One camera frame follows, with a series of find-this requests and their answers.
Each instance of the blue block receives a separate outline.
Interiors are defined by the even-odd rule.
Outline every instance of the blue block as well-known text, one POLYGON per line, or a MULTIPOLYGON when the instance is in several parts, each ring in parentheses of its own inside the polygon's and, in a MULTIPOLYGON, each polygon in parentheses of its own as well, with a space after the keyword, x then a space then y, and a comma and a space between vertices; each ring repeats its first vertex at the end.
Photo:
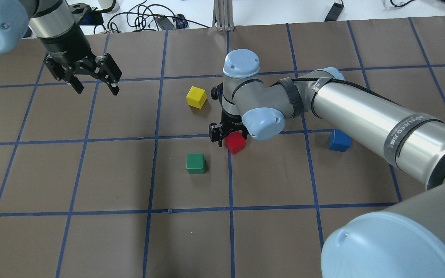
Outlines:
POLYGON ((329 136, 329 149, 346 151, 351 147, 351 137, 339 129, 335 129, 329 136))

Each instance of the red block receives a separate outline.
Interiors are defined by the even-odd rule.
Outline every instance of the red block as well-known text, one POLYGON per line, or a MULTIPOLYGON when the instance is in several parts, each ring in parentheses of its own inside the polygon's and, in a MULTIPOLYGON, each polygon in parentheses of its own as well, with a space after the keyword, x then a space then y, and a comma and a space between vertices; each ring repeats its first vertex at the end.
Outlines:
POLYGON ((233 132, 224 138, 224 144, 232 154, 236 154, 246 147, 247 141, 243 138, 240 132, 233 132))

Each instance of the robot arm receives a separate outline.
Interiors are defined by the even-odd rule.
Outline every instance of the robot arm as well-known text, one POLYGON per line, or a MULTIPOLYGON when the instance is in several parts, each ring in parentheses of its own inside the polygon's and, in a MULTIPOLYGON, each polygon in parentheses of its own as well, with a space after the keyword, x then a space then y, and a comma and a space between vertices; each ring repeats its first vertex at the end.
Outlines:
POLYGON ((270 139, 285 120, 309 111, 424 183, 427 192, 352 220, 323 246, 322 270, 332 277, 445 277, 445 124, 415 113, 357 84, 335 68, 285 78, 267 88, 259 59, 237 49, 226 56, 215 87, 222 120, 212 142, 242 131, 270 139))
POLYGON ((65 0, 1 0, 0 53, 13 49, 29 26, 47 49, 44 63, 56 80, 81 93, 83 85, 76 75, 90 75, 117 95, 122 72, 110 54, 92 53, 79 26, 83 16, 74 16, 83 15, 83 10, 72 13, 65 0))
POLYGON ((223 93, 211 93, 212 98, 221 99, 224 115, 220 124, 210 124, 213 142, 224 139, 224 131, 236 129, 257 140, 270 139, 283 130, 286 119, 310 111, 428 189, 445 182, 442 121, 344 81, 335 68, 285 78, 269 88, 259 79, 258 69, 257 55, 247 49, 232 51, 226 57, 223 93))

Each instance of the metal frame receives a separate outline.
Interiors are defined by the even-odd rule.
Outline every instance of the metal frame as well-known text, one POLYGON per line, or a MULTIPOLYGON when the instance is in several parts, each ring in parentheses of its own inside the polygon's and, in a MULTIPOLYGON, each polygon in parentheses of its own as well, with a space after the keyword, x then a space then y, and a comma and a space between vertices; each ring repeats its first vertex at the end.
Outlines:
POLYGON ((232 31, 233 25, 233 0, 214 0, 214 16, 212 25, 218 31, 232 31))

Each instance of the green block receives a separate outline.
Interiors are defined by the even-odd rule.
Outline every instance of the green block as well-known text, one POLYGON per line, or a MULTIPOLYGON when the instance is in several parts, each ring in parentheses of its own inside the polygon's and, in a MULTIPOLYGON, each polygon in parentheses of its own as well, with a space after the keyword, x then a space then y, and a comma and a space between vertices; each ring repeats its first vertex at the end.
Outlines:
POLYGON ((187 170, 189 174, 205 174, 205 159, 203 153, 187 154, 187 170))

